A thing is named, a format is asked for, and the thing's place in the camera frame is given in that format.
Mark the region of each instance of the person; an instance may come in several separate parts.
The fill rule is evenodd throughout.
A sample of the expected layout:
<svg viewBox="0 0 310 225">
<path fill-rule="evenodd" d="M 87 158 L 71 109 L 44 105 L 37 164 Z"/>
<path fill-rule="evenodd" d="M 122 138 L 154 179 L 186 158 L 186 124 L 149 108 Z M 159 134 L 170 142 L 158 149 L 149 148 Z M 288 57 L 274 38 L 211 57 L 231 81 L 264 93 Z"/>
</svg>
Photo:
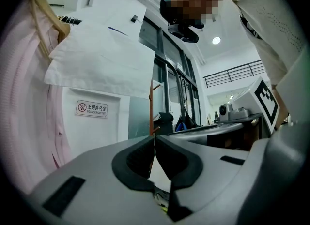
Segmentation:
<svg viewBox="0 0 310 225">
<path fill-rule="evenodd" d="M 176 19 L 199 21 L 211 14 L 221 0 L 162 0 Z M 240 14 L 240 22 L 254 43 L 271 82 L 279 106 L 276 128 L 288 116 L 288 110 L 276 86 L 288 73 L 303 48 L 306 37 L 285 0 L 231 0 Z"/>
</svg>

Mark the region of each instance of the no smoking symbol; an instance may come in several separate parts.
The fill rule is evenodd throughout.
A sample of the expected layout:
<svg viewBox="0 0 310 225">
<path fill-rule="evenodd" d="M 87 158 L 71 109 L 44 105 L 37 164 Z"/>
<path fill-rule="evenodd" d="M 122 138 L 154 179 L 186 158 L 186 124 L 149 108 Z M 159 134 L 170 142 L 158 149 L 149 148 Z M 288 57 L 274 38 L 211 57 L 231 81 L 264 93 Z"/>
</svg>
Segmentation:
<svg viewBox="0 0 310 225">
<path fill-rule="evenodd" d="M 80 103 L 77 108 L 80 112 L 86 111 L 86 105 L 84 103 Z"/>
</svg>

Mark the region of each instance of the black rectangular strip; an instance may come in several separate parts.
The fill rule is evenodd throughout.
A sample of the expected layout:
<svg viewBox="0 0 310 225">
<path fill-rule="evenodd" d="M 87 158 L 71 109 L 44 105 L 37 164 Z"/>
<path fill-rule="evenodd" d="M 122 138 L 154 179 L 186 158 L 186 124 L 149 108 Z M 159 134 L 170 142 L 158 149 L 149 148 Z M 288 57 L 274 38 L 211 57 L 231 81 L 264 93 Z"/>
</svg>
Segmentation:
<svg viewBox="0 0 310 225">
<path fill-rule="evenodd" d="M 77 194 L 85 179 L 71 176 L 58 190 L 43 204 L 52 214 L 60 217 L 74 196 Z"/>
<path fill-rule="evenodd" d="M 227 161 L 227 162 L 230 162 L 230 163 L 233 163 L 233 164 L 236 164 L 236 165 L 243 165 L 243 163 L 245 161 L 245 160 L 234 158 L 234 157 L 230 157 L 230 156 L 227 156 L 227 155 L 222 156 L 220 158 L 220 160 Z"/>
</svg>

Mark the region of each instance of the person's arm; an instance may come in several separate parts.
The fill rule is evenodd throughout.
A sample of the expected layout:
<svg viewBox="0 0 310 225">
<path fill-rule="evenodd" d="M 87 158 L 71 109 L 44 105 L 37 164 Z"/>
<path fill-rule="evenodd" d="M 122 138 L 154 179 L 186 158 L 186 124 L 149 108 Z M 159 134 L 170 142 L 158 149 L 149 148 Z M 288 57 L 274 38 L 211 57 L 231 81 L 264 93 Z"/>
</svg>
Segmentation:
<svg viewBox="0 0 310 225">
<path fill-rule="evenodd" d="M 276 128 L 278 129 L 283 123 L 284 119 L 288 116 L 288 110 L 280 95 L 278 94 L 278 91 L 276 90 L 276 85 L 271 85 L 271 91 L 280 106 L 280 111 L 276 122 Z"/>
</svg>

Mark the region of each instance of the white towel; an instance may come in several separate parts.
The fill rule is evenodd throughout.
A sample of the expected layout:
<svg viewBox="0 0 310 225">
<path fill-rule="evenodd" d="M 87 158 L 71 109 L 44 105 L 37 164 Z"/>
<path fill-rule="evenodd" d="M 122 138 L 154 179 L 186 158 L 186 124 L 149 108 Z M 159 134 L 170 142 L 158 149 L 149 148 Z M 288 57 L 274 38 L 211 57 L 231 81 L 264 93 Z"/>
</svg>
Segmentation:
<svg viewBox="0 0 310 225">
<path fill-rule="evenodd" d="M 44 81 L 148 99 L 154 56 L 106 25 L 83 21 L 50 54 Z"/>
</svg>

